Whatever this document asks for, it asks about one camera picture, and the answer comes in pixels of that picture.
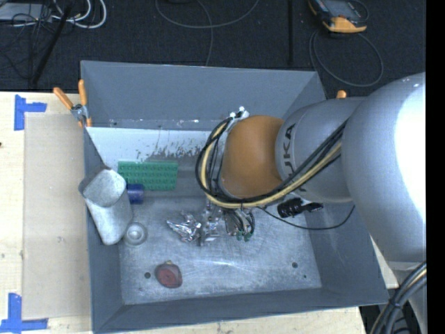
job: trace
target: blue tape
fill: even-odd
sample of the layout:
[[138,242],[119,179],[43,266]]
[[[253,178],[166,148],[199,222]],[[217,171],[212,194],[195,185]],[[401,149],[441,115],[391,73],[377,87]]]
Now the blue tape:
[[15,112],[14,112],[14,130],[23,130],[25,128],[25,113],[44,113],[47,110],[45,103],[26,103],[24,97],[15,95]]
[[37,331],[46,329],[48,319],[22,321],[22,298],[18,294],[8,294],[8,318],[2,319],[0,333],[21,334],[22,331]]

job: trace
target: green object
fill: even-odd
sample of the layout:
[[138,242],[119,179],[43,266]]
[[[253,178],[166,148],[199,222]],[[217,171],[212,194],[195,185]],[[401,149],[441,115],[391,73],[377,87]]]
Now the green object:
[[247,234],[244,235],[244,241],[246,241],[246,242],[249,241],[251,237],[252,237],[252,233],[248,232]]
[[176,188],[178,163],[119,161],[118,173],[127,184],[142,184],[145,191],[171,191]]

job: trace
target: electronic device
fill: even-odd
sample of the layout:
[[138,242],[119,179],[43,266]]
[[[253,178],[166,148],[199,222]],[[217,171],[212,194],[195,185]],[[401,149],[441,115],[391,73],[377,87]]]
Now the electronic device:
[[366,30],[366,16],[362,16],[356,0],[309,0],[309,7],[323,26],[334,33],[357,33]]

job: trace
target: blue object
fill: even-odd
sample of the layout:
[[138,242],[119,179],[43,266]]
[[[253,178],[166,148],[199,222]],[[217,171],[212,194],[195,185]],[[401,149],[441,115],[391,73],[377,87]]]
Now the blue object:
[[127,184],[127,193],[130,203],[142,204],[144,201],[144,185],[143,184]]
[[21,334],[22,331],[36,331],[46,329],[48,319],[22,321],[22,298],[18,294],[8,294],[8,318],[2,319],[0,333]]
[[47,110],[45,103],[26,103],[24,97],[15,95],[15,112],[14,112],[14,130],[23,130],[25,128],[25,112],[28,113],[44,113]]

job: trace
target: bin floor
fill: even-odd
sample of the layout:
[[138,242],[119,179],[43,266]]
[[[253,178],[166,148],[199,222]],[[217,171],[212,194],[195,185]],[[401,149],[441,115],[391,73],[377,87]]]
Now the bin floor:
[[[147,228],[148,236],[139,246],[119,243],[125,304],[321,287],[308,231],[260,209],[253,212],[256,227],[248,242],[229,236],[223,221],[214,241],[204,246],[198,240],[182,242],[166,221],[181,223],[181,211],[198,215],[204,206],[202,196],[152,197],[132,205],[133,220]],[[306,226],[303,215],[291,221]],[[168,260],[182,273],[182,286],[176,289],[164,287],[154,275],[156,266]]]

